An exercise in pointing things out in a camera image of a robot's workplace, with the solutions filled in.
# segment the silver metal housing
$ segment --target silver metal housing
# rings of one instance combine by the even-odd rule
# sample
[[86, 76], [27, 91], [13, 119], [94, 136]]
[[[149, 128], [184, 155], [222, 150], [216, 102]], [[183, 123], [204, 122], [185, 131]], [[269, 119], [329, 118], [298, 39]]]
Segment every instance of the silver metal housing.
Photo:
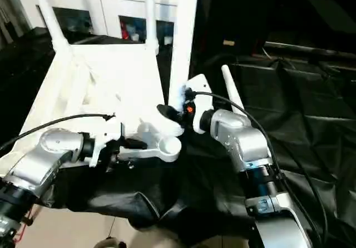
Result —
[[4, 181], [40, 198], [65, 162], [75, 162], [83, 146], [83, 135], [55, 128], [42, 134], [38, 145], [25, 154]]
[[217, 110], [211, 118], [210, 134], [224, 145], [239, 172], [272, 164], [264, 135], [246, 116]]

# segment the black cloth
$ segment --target black cloth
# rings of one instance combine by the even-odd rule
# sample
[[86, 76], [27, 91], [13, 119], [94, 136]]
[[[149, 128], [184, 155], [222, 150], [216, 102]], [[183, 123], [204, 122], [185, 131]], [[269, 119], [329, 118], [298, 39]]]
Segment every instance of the black cloth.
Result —
[[[87, 36], [67, 37], [74, 42]], [[99, 37], [92, 42], [123, 41]], [[0, 52], [0, 142], [20, 131], [53, 55], [43, 29]], [[170, 51], [162, 51], [157, 60], [167, 94]], [[321, 211], [293, 156], [313, 178], [328, 214], [328, 247], [355, 246], [356, 75], [301, 63], [292, 67], [283, 61], [272, 68], [263, 60], [240, 63], [243, 66], [231, 70], [245, 108], [269, 133], [292, 189], [321, 228]], [[200, 72], [213, 92], [226, 95], [218, 66], [195, 74]], [[214, 105], [230, 108], [221, 102]], [[187, 245], [216, 234], [249, 237], [253, 220], [246, 214], [242, 189], [224, 148], [209, 135], [189, 130], [181, 141], [182, 152], [174, 163], [151, 158], [135, 162], [133, 169], [117, 165], [109, 172], [105, 166], [63, 169], [44, 204], [126, 217], [137, 228], [155, 224], [176, 232]], [[101, 156], [107, 157], [105, 151]]]

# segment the white metal pole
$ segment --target white metal pole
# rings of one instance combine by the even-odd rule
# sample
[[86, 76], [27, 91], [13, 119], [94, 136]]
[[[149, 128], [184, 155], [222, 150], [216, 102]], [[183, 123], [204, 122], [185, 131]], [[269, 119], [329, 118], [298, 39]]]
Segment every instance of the white metal pole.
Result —
[[156, 0], [146, 0], [146, 44], [151, 46], [157, 55], [159, 43], [157, 40], [155, 8]]
[[38, 0], [39, 8], [41, 9], [44, 20], [52, 37], [53, 49], [58, 51], [61, 47], [68, 47], [68, 41], [64, 37], [63, 32], [58, 24], [55, 12], [48, 0]]
[[[244, 105], [243, 105], [243, 102], [242, 102], [242, 100], [240, 98], [240, 94], [238, 92], [238, 89], [236, 88], [234, 79], [233, 79], [233, 77], [231, 75], [229, 66], [223, 65], [221, 67], [221, 71], [222, 71], [222, 76], [224, 77], [224, 80], [225, 80], [226, 89], [228, 91], [228, 95], [229, 95], [230, 100], [235, 102], [242, 109], [245, 109]], [[246, 116], [244, 113], [242, 113], [236, 107], [234, 107], [234, 106], [231, 106], [231, 107], [232, 107], [234, 113], [238, 113], [240, 115]]]
[[189, 76], [190, 56], [197, 0], [178, 0], [174, 24], [173, 54], [169, 88], [169, 105], [182, 111], [183, 87]]

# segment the white chair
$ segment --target white chair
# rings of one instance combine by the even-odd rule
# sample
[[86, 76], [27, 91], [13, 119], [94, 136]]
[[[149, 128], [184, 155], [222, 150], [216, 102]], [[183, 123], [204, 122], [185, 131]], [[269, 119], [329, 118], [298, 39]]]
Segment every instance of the white chair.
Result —
[[[156, 62], [159, 46], [156, 38], [155, 2], [146, 0], [145, 44], [69, 45], [47, 0], [38, 0], [52, 37], [56, 55], [42, 83], [21, 133], [48, 121], [78, 113], [113, 113], [118, 124], [125, 124], [125, 135], [133, 135], [138, 126], [149, 122], [164, 134], [178, 136], [181, 127], [164, 118], [156, 106], [164, 103]], [[181, 91], [187, 81], [194, 30], [196, 0], [179, 0], [175, 23], [174, 50], [169, 101], [178, 110]], [[100, 132], [101, 118], [81, 118], [55, 127], [75, 132]], [[17, 141], [0, 160], [0, 175], [5, 175], [38, 142], [43, 131]]]

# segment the white cabinet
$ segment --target white cabinet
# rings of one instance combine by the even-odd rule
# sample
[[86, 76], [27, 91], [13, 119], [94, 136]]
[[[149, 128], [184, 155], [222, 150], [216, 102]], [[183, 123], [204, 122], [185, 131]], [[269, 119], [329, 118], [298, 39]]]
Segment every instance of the white cabinet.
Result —
[[[145, 19], [145, 2], [128, 0], [102, 0], [107, 34], [121, 38], [120, 17]], [[156, 20], [174, 22], [176, 6], [156, 4]]]
[[[31, 28], [45, 27], [37, 0], [20, 0]], [[55, 9], [78, 10], [78, 15], [87, 12], [94, 34], [122, 37], [120, 17], [145, 18], [145, 0], [49, 0]], [[158, 21], [174, 22], [177, 0], [156, 0]]]

